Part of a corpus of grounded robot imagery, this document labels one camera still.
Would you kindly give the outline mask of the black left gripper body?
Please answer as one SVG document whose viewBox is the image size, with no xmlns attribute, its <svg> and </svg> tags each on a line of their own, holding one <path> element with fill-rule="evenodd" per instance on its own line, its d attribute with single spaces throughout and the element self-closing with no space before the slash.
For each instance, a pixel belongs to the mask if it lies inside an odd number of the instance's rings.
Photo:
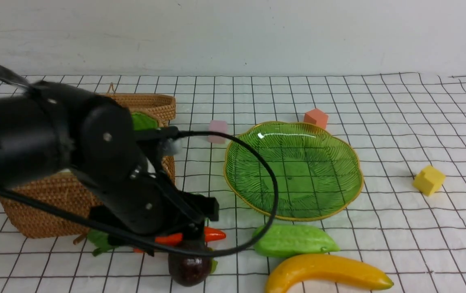
<svg viewBox="0 0 466 293">
<path fill-rule="evenodd" d="M 166 173 L 148 173 L 147 182 L 152 185 L 147 200 L 149 237 L 166 237 L 181 234 L 180 246 L 163 246 L 155 243 L 147 246 L 149 255 L 157 250 L 176 255 L 213 255 L 205 241 L 204 222 L 219 219 L 219 204 L 215 198 L 184 192 L 175 187 Z"/>
</svg>

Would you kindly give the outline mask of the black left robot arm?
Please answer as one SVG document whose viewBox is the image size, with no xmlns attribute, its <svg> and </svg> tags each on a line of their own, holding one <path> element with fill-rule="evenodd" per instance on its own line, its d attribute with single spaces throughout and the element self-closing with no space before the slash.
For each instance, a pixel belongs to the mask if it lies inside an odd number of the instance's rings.
<svg viewBox="0 0 466 293">
<path fill-rule="evenodd" d="M 178 190 L 162 166 L 182 136 L 176 127 L 135 130 L 131 111 L 107 96 L 30 83 L 0 65 L 1 197 L 145 251 L 215 257 L 203 226 L 218 219 L 217 200 Z M 64 169 L 101 201 L 88 216 L 12 191 Z"/>
</svg>

